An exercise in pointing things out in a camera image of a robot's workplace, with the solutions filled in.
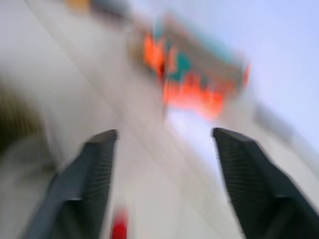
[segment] red object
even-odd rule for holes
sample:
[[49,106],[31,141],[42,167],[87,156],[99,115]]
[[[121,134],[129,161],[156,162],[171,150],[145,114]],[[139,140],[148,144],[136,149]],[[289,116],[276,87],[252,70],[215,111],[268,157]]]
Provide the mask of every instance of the red object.
[[124,210],[115,215],[111,239],[127,239],[128,217]]

